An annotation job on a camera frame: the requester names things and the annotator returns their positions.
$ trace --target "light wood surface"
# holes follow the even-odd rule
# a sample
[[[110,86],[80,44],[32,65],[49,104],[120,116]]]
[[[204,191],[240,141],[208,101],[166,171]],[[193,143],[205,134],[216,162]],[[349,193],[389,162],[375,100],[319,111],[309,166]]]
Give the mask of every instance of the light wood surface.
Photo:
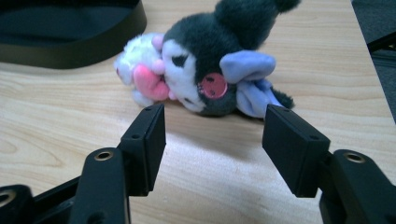
[[[146,32],[165,32],[216,0],[145,0]],[[357,150],[396,182],[396,128],[349,0],[304,0],[278,17],[261,52],[294,111]],[[112,63],[54,70],[0,63],[0,186],[34,195],[80,175],[85,157],[115,147],[142,109]],[[262,149],[263,122],[203,118],[166,102],[167,145],[155,190],[131,198],[133,223],[320,223],[316,199],[297,199]]]

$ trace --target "gray carpet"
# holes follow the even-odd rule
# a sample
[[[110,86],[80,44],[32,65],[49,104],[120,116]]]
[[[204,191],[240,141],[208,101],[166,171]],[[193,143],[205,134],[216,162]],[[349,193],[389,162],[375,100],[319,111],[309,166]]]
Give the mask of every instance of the gray carpet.
[[[396,0],[353,0],[352,6],[366,43],[396,32]],[[372,59],[396,121],[396,51],[379,50]]]

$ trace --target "black plush fur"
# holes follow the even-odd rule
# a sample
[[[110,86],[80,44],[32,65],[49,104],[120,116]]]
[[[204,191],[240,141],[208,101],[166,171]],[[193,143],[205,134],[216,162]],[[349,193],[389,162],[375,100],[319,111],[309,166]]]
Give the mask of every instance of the black plush fur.
[[[222,0],[213,13],[191,15],[178,21],[164,41],[174,39],[193,54],[196,61],[195,84],[208,73],[221,73],[220,59],[241,49],[257,49],[268,37],[279,13],[296,7],[300,0]],[[286,94],[276,93],[280,103]],[[200,94],[206,104],[203,115],[221,116],[236,108],[236,87],[229,85],[221,99],[211,100]]]

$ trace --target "black tray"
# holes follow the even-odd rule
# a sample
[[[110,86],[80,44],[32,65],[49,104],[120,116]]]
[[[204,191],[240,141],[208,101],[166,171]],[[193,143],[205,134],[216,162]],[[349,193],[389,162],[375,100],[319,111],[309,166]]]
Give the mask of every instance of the black tray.
[[[61,69],[98,63],[146,25],[139,0],[0,0],[0,62]]]

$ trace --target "stuffed animal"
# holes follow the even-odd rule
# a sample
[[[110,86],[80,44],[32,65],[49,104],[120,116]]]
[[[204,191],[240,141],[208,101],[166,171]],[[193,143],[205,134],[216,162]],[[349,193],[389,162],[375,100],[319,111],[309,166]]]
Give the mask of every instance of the stuffed animal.
[[[179,100],[205,116],[239,109],[264,118],[268,104],[293,107],[265,78],[274,57],[255,51],[270,34],[278,14],[300,0],[221,0],[215,11],[183,18],[164,35],[132,39],[114,66],[122,82],[134,84],[142,106]]]

